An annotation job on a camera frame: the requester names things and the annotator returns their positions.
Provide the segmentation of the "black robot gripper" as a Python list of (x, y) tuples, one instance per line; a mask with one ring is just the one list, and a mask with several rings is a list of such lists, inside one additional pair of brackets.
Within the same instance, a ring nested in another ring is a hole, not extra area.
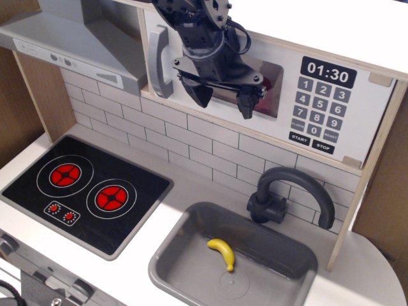
[(177, 18), (174, 28), (182, 40), (183, 57), (173, 67), (185, 91), (206, 108), (218, 87), (238, 93), (238, 109), (244, 119), (251, 119), (265, 88), (260, 73), (246, 65), (241, 56), (251, 47), (249, 33), (228, 18), (221, 27), (207, 18)]

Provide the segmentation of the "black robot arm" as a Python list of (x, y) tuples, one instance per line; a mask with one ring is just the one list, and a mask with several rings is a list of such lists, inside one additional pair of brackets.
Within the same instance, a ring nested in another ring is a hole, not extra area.
[(201, 107), (207, 107), (214, 89), (236, 94), (243, 118), (265, 97), (263, 75), (242, 60), (251, 47), (238, 32), (246, 30), (228, 15), (229, 1), (153, 1), (164, 21), (180, 36), (183, 57), (172, 61), (185, 91)]

